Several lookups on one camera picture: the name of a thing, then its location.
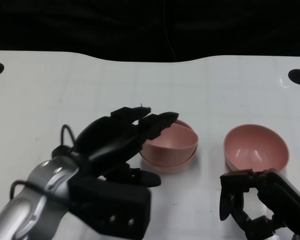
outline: robotic hand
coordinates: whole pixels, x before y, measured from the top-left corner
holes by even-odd
[[[91,123],[77,139],[64,125],[52,160],[38,165],[27,181],[12,184],[11,200],[0,213],[0,240],[51,240],[67,212],[100,234],[142,239],[150,221],[148,188],[161,180],[126,161],[178,118],[174,112],[147,116],[150,112],[123,107]],[[63,144],[65,129],[73,147]],[[25,187],[14,196],[19,184]]]
[[[279,172],[243,170],[223,174],[220,179],[221,221],[231,214],[248,240],[269,238],[283,227],[294,232],[293,239],[300,240],[300,192]],[[260,216],[251,220],[244,212],[244,193],[250,188],[256,188],[260,201],[273,211],[272,219]]]

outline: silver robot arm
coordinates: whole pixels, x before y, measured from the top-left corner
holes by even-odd
[[[28,181],[69,200],[67,182],[78,172],[67,156],[57,156],[35,167]],[[51,240],[68,208],[24,187],[0,213],[0,240]]]

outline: stacked pink bowl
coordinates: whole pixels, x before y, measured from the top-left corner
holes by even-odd
[[[184,169],[195,156],[198,135],[185,122],[177,120],[161,135],[147,140],[140,152],[144,162],[160,173],[174,173]]]

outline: white tabletop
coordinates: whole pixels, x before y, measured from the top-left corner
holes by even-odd
[[[68,52],[0,51],[0,211],[10,184],[27,179],[50,158],[69,124],[76,135],[113,110],[149,106],[177,112],[199,136],[195,161],[185,171],[161,175],[152,188],[146,240],[244,240],[231,217],[219,220],[220,175],[227,171],[223,140],[241,124],[271,128],[286,141],[283,172],[300,191],[300,85],[288,72],[300,57],[215,56],[180,63],[114,62]],[[139,167],[141,157],[129,161]],[[256,191],[246,194],[252,217],[271,216]],[[280,229],[273,239],[291,239]],[[67,214],[56,240],[107,240]]]

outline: black cable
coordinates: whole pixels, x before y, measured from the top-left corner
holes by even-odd
[[[74,133],[72,132],[70,126],[68,126],[67,124],[64,124],[61,128],[61,145],[64,145],[64,132],[65,132],[65,129],[68,130],[68,133],[69,133],[70,138],[72,140],[72,144],[74,145],[75,144],[75,136],[74,136]]]
[[[173,59],[175,62],[177,62],[177,56],[176,56],[176,53],[175,53],[175,50],[174,48],[172,47],[172,44],[169,40],[169,36],[168,36],[168,32],[167,32],[167,23],[166,23],[166,0],[163,0],[163,27],[164,27],[164,32],[165,32],[165,38],[166,38],[166,41],[169,45],[169,48],[170,48],[170,51],[172,53],[172,56],[173,56]]]
[[[77,207],[78,204],[75,203],[75,202],[70,202],[70,201],[67,201],[67,200],[64,200],[60,197],[57,197],[55,195],[53,195],[52,193],[50,192],[47,192],[45,191],[43,188],[41,188],[40,186],[32,183],[32,182],[29,182],[29,181],[23,181],[23,180],[16,180],[14,181],[12,184],[11,184],[11,187],[10,187],[10,200],[12,200],[14,197],[15,197],[15,188],[16,186],[18,185],[24,185],[25,187],[31,189],[31,190],[34,190],[36,191],[37,193],[39,194],[42,194],[44,196],[46,196],[49,200],[52,200],[56,203],[59,203],[61,205],[64,205],[68,208],[70,207]]]

